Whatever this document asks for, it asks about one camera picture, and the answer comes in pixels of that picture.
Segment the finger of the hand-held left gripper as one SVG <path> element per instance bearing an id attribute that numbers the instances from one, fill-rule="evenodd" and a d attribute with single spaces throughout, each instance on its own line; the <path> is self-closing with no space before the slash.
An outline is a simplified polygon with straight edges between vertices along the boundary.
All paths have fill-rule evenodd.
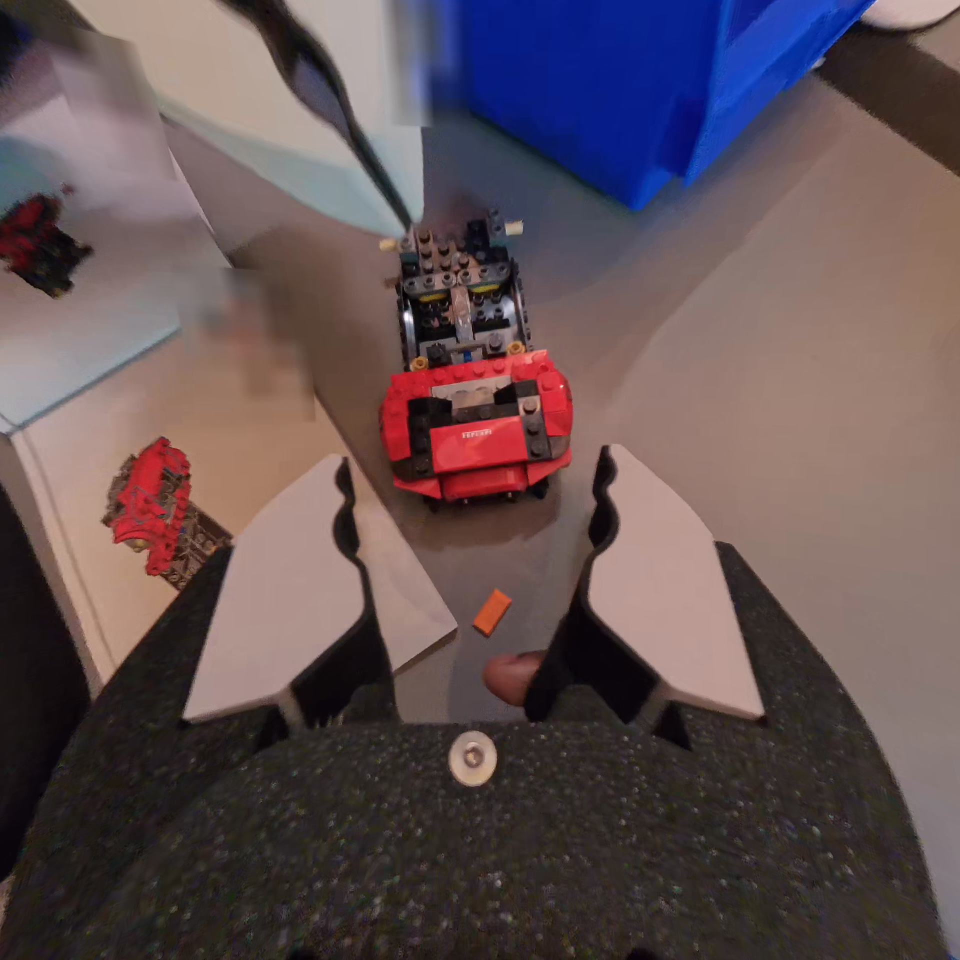
<path id="1" fill-rule="evenodd" d="M 307 208 L 374 234 L 401 225 L 353 151 L 296 88 L 320 61 L 294 2 L 77 1 L 81 23 L 128 43 L 167 118 Z"/>
<path id="2" fill-rule="evenodd" d="M 293 15 L 318 49 L 296 90 L 340 132 L 402 225 L 425 210 L 426 39 L 420 2 L 303 1 Z"/>

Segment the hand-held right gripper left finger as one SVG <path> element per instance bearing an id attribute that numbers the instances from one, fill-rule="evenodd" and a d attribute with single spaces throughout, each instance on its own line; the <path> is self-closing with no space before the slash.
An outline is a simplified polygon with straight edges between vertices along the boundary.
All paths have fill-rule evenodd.
<path id="1" fill-rule="evenodd" d="M 292 736 L 400 723 L 349 460 L 331 455 L 264 507 L 229 551 L 182 720 L 275 711 Z"/>

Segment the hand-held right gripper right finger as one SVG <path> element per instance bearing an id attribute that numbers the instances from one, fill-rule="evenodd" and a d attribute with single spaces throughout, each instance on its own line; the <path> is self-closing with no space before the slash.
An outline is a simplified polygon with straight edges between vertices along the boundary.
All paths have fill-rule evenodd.
<path id="1" fill-rule="evenodd" d="M 601 448 L 591 549 L 526 694 L 527 719 L 591 690 L 626 724 L 683 739 L 680 708 L 765 720 L 762 692 L 713 534 L 624 445 Z"/>

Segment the small orange lego piece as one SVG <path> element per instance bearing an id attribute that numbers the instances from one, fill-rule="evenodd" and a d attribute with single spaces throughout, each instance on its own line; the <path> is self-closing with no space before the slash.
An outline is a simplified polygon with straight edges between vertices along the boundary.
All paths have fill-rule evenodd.
<path id="1" fill-rule="evenodd" d="M 473 629 L 489 639 L 498 629 L 512 604 L 513 600 L 509 595 L 499 588 L 493 589 L 475 614 L 472 621 Z"/>

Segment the blue plastic bin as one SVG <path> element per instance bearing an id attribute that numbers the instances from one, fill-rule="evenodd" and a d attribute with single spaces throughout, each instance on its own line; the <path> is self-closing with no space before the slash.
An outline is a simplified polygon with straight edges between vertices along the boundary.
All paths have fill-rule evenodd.
<path id="1" fill-rule="evenodd" d="M 641 210 L 691 184 L 864 1 L 451 2 L 474 114 Z"/>

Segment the red and black lego car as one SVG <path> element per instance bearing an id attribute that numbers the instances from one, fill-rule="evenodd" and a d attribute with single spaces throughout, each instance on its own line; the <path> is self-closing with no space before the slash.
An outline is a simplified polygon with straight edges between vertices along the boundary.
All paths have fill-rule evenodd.
<path id="1" fill-rule="evenodd" d="M 510 242 L 523 223 L 496 208 L 459 233 L 412 227 L 391 247 L 402 371 L 378 429 L 393 485 L 435 508 L 544 498 L 571 462 L 569 379 L 535 347 Z"/>

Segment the lego instruction booklet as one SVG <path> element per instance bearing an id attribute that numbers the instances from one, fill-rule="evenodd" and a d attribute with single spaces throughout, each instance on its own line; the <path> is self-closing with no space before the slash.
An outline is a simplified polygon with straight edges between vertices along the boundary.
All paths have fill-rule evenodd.
<path id="1" fill-rule="evenodd" d="M 231 292 L 228 260 L 174 158 L 126 170 L 108 117 L 82 125 L 68 66 L 35 39 L 2 81 L 2 211 L 59 200 L 60 228 L 93 249 L 59 297 L 2 269 L 2 485 L 98 692 L 175 594 L 102 522 L 123 462 L 167 438 L 193 501 L 240 535 L 330 454 L 330 422 L 285 355 L 254 391 L 237 342 L 183 334 L 191 295 Z"/>

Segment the person's right hand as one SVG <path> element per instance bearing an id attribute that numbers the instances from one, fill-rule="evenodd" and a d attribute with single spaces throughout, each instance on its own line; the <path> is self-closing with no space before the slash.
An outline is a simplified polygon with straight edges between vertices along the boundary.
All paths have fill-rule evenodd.
<path id="1" fill-rule="evenodd" d="M 494 656 L 484 667 L 483 684 L 499 701 L 521 709 L 545 657 L 545 651 Z"/>

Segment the black quilted pad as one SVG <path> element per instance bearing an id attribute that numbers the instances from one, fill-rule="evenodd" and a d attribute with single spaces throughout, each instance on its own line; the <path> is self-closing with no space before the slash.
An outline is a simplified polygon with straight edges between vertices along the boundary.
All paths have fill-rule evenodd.
<path id="1" fill-rule="evenodd" d="M 53 591 L 1 491 L 1 881 L 70 738 L 90 689 Z"/>

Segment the white round object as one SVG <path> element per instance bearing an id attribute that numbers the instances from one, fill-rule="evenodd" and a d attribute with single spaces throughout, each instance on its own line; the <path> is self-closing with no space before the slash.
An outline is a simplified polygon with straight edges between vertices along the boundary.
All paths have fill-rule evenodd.
<path id="1" fill-rule="evenodd" d="M 959 1 L 874 1 L 859 20 L 881 31 L 912 32 L 934 26 L 958 9 Z"/>

